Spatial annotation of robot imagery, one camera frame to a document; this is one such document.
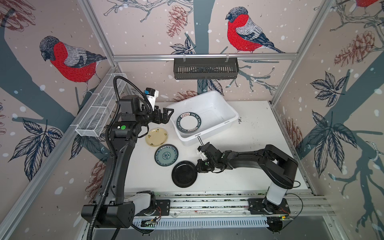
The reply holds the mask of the black round plate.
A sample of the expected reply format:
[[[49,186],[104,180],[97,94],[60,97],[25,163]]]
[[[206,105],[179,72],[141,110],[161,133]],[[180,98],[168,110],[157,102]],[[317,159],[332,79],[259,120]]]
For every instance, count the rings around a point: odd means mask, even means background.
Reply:
[[[196,166],[190,161],[182,161],[175,165],[172,170],[173,183],[179,188],[192,186],[198,176]]]

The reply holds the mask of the teal patterned small plate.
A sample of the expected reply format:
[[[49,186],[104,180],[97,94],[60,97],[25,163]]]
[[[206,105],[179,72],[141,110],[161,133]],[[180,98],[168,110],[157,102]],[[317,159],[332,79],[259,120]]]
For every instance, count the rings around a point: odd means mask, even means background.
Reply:
[[[173,165],[179,157],[178,149],[171,144],[160,146],[154,155],[155,162],[162,167]]]

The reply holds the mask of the large green rimmed plate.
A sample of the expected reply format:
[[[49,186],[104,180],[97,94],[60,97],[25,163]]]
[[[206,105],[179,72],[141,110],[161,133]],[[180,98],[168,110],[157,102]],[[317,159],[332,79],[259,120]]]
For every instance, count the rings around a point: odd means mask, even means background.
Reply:
[[[176,121],[177,129],[185,134],[196,132],[201,127],[201,124],[201,117],[193,112],[185,112],[181,114]]]

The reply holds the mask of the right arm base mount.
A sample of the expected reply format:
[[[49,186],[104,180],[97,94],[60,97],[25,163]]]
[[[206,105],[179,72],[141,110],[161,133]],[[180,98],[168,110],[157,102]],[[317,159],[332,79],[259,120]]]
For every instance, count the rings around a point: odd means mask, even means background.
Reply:
[[[290,215],[291,211],[285,198],[279,205],[269,202],[267,198],[248,199],[248,210],[252,215]]]

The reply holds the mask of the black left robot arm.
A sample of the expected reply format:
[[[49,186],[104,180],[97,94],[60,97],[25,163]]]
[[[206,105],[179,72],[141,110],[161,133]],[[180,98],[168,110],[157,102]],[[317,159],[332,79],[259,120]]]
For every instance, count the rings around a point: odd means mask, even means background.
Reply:
[[[156,197],[152,191],[136,193],[125,201],[125,181],[137,140],[142,137],[142,127],[150,123],[167,124],[173,109],[141,106],[142,98],[124,96],[117,100],[117,112],[106,129],[106,143],[111,152],[105,174],[92,204],[82,208],[81,216],[95,228],[127,229],[139,213],[156,212]]]

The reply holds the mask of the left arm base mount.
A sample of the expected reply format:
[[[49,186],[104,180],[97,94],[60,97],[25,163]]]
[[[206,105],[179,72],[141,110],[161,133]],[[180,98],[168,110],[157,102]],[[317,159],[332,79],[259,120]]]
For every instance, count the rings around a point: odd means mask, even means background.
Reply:
[[[170,214],[170,200],[156,200],[156,203],[151,203],[150,207],[137,213],[139,217],[159,217],[168,216]]]

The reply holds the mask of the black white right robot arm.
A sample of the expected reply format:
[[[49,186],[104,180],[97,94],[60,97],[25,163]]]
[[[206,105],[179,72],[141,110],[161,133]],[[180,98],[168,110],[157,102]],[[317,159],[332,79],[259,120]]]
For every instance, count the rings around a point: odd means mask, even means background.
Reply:
[[[273,145],[266,145],[265,148],[250,152],[221,152],[212,144],[207,143],[198,147],[199,155],[205,157],[198,160],[196,169],[198,173],[214,172],[219,169],[220,173],[225,170],[237,168],[254,168],[263,170],[270,178],[271,185],[267,190],[266,197],[251,207],[259,214],[277,214],[278,211],[287,213],[284,210],[284,196],[287,191],[294,187],[298,163],[289,155]]]

